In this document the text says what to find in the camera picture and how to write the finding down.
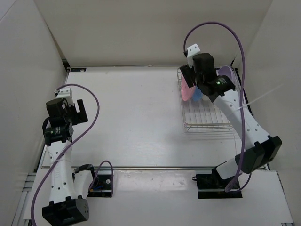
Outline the blue plastic plate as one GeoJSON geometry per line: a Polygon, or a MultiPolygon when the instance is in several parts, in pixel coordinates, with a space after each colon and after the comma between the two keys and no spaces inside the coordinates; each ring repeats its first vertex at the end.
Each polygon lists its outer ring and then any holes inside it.
{"type": "Polygon", "coordinates": [[[203,97],[202,91],[197,86],[195,86],[195,91],[192,95],[192,100],[193,101],[199,101],[199,100],[202,99],[202,97],[203,97]]]}

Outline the pink plastic plate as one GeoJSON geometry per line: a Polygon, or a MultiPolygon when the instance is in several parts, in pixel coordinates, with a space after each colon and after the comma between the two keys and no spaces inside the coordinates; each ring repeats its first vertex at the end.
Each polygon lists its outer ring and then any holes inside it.
{"type": "Polygon", "coordinates": [[[195,86],[190,88],[187,85],[186,80],[182,79],[182,81],[181,81],[181,97],[182,97],[182,100],[183,101],[189,101],[192,98],[192,96],[195,92],[195,88],[196,88],[195,86]]]}

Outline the white plastic plate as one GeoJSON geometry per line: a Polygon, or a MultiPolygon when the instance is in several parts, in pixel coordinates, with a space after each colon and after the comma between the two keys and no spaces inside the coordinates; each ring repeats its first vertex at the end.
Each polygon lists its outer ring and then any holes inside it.
{"type": "Polygon", "coordinates": [[[209,101],[209,102],[211,101],[210,98],[208,96],[206,96],[206,95],[203,95],[202,100],[203,101],[209,101]]]}

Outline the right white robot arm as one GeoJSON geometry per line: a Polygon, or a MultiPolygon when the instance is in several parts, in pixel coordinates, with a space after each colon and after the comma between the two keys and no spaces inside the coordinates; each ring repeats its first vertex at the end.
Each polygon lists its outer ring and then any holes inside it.
{"type": "Polygon", "coordinates": [[[279,136],[272,137],[240,105],[243,97],[228,76],[217,74],[209,53],[189,56],[187,61],[180,68],[187,85],[198,87],[223,112],[242,142],[241,153],[214,167],[210,175],[213,186],[229,192],[242,173],[251,174],[274,160],[282,140],[279,136]]]}

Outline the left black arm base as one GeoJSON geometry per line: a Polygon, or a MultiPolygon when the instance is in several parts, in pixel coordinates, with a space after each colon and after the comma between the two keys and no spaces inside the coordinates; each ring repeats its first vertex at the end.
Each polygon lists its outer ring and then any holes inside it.
{"type": "Polygon", "coordinates": [[[112,198],[114,181],[113,168],[101,167],[95,175],[97,178],[93,182],[92,188],[89,189],[87,196],[91,198],[112,198]]]}

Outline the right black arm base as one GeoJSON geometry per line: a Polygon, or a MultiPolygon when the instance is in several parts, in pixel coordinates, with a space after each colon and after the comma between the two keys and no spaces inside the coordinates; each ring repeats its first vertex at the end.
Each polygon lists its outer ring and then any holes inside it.
{"type": "Polygon", "coordinates": [[[199,199],[240,199],[243,198],[240,184],[237,181],[230,192],[225,192],[226,185],[232,180],[228,178],[220,182],[216,181],[212,174],[197,174],[191,178],[197,183],[199,199]]]}

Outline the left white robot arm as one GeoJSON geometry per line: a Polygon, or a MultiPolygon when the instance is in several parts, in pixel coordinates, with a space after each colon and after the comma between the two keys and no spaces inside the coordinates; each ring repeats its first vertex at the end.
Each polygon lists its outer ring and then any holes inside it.
{"type": "Polygon", "coordinates": [[[52,226],[71,226],[88,221],[88,189],[98,185],[93,166],[86,164],[72,170],[71,150],[73,126],[88,121],[83,101],[79,111],[66,98],[46,103],[49,117],[42,130],[53,170],[49,205],[42,208],[43,218],[52,226]]]}

